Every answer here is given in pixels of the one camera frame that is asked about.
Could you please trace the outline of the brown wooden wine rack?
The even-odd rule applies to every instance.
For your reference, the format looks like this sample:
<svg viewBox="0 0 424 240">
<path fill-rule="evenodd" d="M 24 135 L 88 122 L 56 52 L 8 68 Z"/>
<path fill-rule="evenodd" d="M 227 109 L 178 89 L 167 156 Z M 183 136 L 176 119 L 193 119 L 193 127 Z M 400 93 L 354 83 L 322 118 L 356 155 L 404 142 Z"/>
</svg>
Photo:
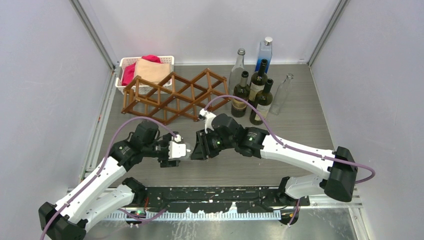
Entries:
<svg viewBox="0 0 424 240">
<path fill-rule="evenodd" d="M 188 80 L 172 71 L 162 81 L 153 83 L 137 75 L 123 89 L 122 114 L 150 117 L 169 125 L 179 117 L 198 121 L 201 109 L 213 112 L 226 105 L 229 97 L 227 79 L 209 68 Z"/>
</svg>

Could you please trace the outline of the dark wine bottle silver cap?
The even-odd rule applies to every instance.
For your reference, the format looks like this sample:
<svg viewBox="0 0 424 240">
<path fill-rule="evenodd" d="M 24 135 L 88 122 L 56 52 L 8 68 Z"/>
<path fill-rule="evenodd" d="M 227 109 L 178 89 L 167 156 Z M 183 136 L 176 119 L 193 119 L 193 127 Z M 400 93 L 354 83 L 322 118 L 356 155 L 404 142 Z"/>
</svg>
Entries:
<svg viewBox="0 0 424 240">
<path fill-rule="evenodd" d="M 235 97 L 243 99 L 244 101 L 248 101 L 249 95 L 250 95 L 250 87 L 247 85 L 248 78 L 249 78 L 249 73 L 246 70 L 244 70 L 241 73 L 239 83 L 236 84 L 233 89 L 233 95 Z M 245 115 L 247 110 L 247 104 L 244 101 L 236 99 L 236 98 L 232 99 L 231 114 L 234 117 L 240 118 Z"/>
</svg>

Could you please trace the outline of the dark wine bottle black neck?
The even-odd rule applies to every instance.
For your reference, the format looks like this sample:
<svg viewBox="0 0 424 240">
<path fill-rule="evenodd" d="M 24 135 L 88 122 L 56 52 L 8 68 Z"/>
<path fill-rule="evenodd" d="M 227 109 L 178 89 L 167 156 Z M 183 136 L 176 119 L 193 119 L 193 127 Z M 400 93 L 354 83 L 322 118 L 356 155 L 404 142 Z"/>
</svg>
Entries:
<svg viewBox="0 0 424 240">
<path fill-rule="evenodd" d="M 271 93 L 271 88 L 273 86 L 274 80 L 269 78 L 266 80 L 264 87 L 260 90 L 254 99 L 253 106 L 260 113 L 260 115 L 265 119 L 273 101 L 273 94 Z M 253 125 L 261 125 L 263 120 L 261 117 L 252 110 L 249 116 L 249 120 Z"/>
</svg>

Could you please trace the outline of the small clear glass bottle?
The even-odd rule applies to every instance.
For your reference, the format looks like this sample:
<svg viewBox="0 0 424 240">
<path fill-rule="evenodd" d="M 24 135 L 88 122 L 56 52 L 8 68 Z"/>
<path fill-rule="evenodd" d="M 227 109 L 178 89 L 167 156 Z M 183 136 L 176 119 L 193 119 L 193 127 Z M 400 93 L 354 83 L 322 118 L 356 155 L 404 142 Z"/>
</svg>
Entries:
<svg viewBox="0 0 424 240">
<path fill-rule="evenodd" d="M 274 115 L 280 114 L 283 105 L 290 93 L 293 78 L 294 75 L 289 73 L 286 75 L 285 79 L 279 84 L 273 101 L 271 103 L 271 107 L 269 109 L 270 113 Z"/>
</svg>

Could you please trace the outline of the dark green wine bottle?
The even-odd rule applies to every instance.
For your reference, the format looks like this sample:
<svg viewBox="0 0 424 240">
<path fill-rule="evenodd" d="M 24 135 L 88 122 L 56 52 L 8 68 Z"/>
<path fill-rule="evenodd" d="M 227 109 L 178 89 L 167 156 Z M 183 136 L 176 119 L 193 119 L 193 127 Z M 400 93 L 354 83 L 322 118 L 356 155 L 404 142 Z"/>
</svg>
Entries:
<svg viewBox="0 0 424 240">
<path fill-rule="evenodd" d="M 253 75 L 251 76 L 251 80 L 250 80 L 250 93 L 249 93 L 249 97 L 248 97 L 248 102 L 253 105 L 256 95 L 259 91 L 262 91 L 265 87 L 265 83 L 268 80 L 268 76 L 266 74 L 266 69 L 268 66 L 268 60 L 267 59 L 262 59 L 259 62 L 259 68 L 257 71 L 255 71 L 253 73 Z"/>
</svg>

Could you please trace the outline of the blue square glass bottle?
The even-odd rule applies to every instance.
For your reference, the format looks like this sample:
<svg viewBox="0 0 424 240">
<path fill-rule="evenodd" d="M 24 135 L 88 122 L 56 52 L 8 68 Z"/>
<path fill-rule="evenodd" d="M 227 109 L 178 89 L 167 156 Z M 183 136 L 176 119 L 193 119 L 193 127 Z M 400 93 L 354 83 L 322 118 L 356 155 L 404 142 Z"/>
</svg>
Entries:
<svg viewBox="0 0 424 240">
<path fill-rule="evenodd" d="M 259 50 L 258 50 L 258 56 L 257 56 L 257 61 L 256 61 L 256 66 L 255 66 L 255 71 L 258 71 L 261 65 L 261 61 L 262 59 L 266 59 L 267 60 L 267 65 L 265 67 L 265 73 L 268 73 L 268 69 L 271 63 L 271 59 L 273 56 L 272 53 L 272 42 L 273 42 L 273 38 L 270 36 L 267 36 L 264 38 L 264 40 L 262 40 L 259 44 Z"/>
</svg>

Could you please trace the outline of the clear bottle gold black cap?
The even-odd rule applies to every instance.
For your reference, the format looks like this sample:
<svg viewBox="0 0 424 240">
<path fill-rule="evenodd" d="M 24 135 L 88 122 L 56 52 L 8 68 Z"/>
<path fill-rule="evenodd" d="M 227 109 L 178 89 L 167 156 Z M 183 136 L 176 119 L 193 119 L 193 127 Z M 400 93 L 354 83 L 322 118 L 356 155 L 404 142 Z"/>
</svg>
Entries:
<svg viewBox="0 0 424 240">
<path fill-rule="evenodd" d="M 185 143 L 185 146 L 186 146 L 186 158 L 187 159 L 190 159 L 191 158 L 191 155 L 193 154 L 193 152 L 194 152 L 194 149 L 195 149 L 195 146 L 193 146 L 192 144 L 190 144 L 189 142 L 186 142 Z"/>
</svg>

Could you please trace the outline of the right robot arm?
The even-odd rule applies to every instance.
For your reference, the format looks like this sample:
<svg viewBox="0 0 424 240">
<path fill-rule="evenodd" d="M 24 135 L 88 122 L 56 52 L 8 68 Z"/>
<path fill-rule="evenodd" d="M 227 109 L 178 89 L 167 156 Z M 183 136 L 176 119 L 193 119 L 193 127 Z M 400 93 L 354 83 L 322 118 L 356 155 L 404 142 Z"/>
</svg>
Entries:
<svg viewBox="0 0 424 240">
<path fill-rule="evenodd" d="M 191 160 L 214 158 L 233 149 L 244 157 L 275 160 L 309 171 L 310 175 L 282 178 L 277 198 L 286 206 L 309 195 L 325 194 L 346 203 L 352 200 L 358 168 L 349 149 L 318 149 L 273 137 L 268 130 L 243 127 L 224 113 L 207 112 L 204 120 L 205 128 L 196 132 Z"/>
</svg>

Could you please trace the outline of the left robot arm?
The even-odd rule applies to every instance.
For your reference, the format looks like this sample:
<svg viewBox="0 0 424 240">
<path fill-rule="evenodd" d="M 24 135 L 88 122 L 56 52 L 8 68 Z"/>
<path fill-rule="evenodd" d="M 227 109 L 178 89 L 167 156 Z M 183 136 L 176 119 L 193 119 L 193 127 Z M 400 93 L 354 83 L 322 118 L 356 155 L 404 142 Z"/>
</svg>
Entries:
<svg viewBox="0 0 424 240">
<path fill-rule="evenodd" d="M 157 158 L 161 166 L 176 167 L 192 150 L 174 131 L 160 136 L 163 124 L 141 117 L 135 131 L 121 141 L 112 140 L 105 157 L 87 178 L 56 203 L 45 202 L 38 210 L 42 234 L 52 240 L 82 240 L 109 214 L 132 204 L 141 206 L 147 197 L 145 186 L 126 178 L 112 192 L 101 194 L 117 179 L 139 164 L 144 157 Z"/>
</svg>

